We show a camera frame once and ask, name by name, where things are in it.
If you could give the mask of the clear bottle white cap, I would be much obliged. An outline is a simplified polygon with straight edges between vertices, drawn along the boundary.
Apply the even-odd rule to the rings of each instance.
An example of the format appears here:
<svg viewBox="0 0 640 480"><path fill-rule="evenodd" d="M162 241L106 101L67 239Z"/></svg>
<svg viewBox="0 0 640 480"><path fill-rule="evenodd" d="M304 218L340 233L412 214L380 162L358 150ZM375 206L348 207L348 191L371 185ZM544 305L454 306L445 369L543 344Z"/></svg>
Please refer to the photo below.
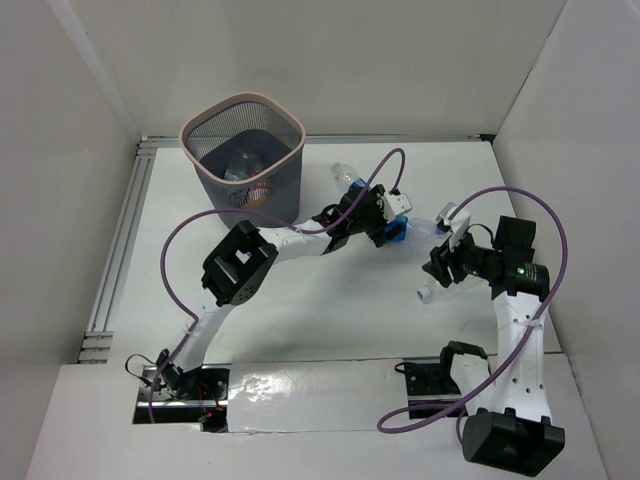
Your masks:
<svg viewBox="0 0 640 480"><path fill-rule="evenodd" d="M429 304L436 301L448 301L462 293L470 290L481 283L476 278L467 277L460 283L451 283L448 287L444 287L432 277L421 286L417 291L417 297L423 304Z"/></svg>

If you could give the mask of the blue label bottle blue cap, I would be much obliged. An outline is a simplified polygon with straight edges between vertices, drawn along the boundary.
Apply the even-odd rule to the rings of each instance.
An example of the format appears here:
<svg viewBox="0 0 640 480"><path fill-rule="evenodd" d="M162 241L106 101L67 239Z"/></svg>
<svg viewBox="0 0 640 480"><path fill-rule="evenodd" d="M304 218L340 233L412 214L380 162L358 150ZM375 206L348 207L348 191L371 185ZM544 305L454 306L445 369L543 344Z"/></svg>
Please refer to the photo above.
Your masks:
<svg viewBox="0 0 640 480"><path fill-rule="evenodd" d="M406 249L431 250L447 237L434 221L419 217L398 216L385 227L384 232L389 242L403 245Z"/></svg>

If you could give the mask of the small orange juice bottle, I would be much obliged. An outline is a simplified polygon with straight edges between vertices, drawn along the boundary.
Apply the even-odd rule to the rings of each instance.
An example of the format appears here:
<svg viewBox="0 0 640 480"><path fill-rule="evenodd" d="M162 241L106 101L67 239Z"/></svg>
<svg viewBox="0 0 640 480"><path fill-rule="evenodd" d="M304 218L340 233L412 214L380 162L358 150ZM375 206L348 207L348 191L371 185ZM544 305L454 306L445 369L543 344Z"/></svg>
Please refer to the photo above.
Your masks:
<svg viewBox="0 0 640 480"><path fill-rule="evenodd" d="M260 205L263 205L270 197L271 190L266 186L254 186L250 188L241 204L242 208L255 208Z"/></svg>

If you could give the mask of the red label water bottle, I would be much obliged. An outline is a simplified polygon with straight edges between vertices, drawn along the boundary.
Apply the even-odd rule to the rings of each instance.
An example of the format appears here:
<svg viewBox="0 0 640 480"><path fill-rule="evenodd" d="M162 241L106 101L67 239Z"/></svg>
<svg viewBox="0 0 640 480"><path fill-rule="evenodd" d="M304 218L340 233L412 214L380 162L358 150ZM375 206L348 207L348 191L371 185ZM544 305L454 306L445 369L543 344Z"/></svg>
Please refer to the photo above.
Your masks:
<svg viewBox="0 0 640 480"><path fill-rule="evenodd" d="M271 192L271 181L268 178L256 176L256 181L247 189L245 206L251 208L264 204Z"/></svg>

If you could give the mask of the green label water bottle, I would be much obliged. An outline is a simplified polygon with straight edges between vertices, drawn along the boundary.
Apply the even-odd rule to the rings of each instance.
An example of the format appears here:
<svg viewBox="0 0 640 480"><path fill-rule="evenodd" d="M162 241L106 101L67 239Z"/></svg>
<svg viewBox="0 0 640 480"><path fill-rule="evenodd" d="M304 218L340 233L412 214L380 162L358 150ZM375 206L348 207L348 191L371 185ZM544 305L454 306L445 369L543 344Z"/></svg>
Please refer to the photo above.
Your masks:
<svg viewBox="0 0 640 480"><path fill-rule="evenodd" d="M263 158L251 151L236 150L231 155L229 164L224 173L226 181L245 181L258 174L266 168Z"/></svg>

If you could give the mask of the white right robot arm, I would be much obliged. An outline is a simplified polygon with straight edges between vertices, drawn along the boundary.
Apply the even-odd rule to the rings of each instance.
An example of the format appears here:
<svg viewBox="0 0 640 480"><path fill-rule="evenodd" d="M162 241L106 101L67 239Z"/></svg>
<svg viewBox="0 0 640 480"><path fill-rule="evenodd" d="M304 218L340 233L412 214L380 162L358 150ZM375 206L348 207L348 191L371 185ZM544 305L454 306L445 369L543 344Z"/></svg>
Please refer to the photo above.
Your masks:
<svg viewBox="0 0 640 480"><path fill-rule="evenodd" d="M481 347L450 342L436 379L466 400L466 461L535 477L565 446L543 379L549 272L533 261L534 222L501 217L489 248L475 243L470 225L467 212L451 220L439 217L437 227L446 239L423 269L443 288L469 276L487 282L497 320L497 367L490 367Z"/></svg>

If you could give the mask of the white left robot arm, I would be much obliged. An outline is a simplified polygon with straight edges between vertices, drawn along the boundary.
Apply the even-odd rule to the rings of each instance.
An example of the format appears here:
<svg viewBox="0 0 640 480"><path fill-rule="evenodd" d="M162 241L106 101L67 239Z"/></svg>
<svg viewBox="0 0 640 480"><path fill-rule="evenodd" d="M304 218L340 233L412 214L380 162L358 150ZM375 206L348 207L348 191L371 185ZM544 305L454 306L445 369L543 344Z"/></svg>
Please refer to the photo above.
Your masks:
<svg viewBox="0 0 640 480"><path fill-rule="evenodd" d="M160 352L156 365L163 389L176 399L189 397L201 378L204 355L231 311L248 302L277 263L321 256L344 247L353 235L364 233L378 248L405 233L406 222L389 215L389 202L399 191L377 185L353 184L340 202L311 219L280 228L259 228L238 222L203 262L202 287L215 298L214 308L202 314L189 310L172 292L166 273L168 247L161 252L161 278L174 302L192 323L177 345Z"/></svg>

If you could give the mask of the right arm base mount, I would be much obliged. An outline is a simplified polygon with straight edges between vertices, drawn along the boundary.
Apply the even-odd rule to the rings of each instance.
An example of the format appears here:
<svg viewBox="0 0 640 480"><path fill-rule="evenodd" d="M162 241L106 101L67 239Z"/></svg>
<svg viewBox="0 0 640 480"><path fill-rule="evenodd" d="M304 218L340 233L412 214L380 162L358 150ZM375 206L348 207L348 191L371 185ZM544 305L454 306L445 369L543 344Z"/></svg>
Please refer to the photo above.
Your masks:
<svg viewBox="0 0 640 480"><path fill-rule="evenodd" d="M394 371L404 377L408 405L423 406L408 413L411 420L425 419L439 412L435 406L448 407L462 397L438 360L401 361L394 366Z"/></svg>

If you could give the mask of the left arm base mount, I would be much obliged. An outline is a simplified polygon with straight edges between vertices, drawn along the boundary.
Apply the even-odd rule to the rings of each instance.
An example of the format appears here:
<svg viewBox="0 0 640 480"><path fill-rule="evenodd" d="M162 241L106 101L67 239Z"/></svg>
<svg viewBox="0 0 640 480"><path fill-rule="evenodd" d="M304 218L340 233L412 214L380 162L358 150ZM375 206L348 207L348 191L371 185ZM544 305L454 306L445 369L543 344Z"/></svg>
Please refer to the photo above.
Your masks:
<svg viewBox="0 0 640 480"><path fill-rule="evenodd" d="M176 373L154 381L157 366L141 354L131 354L124 370L138 381L134 425L197 424L203 432L228 431L229 365L203 365L180 386Z"/></svg>

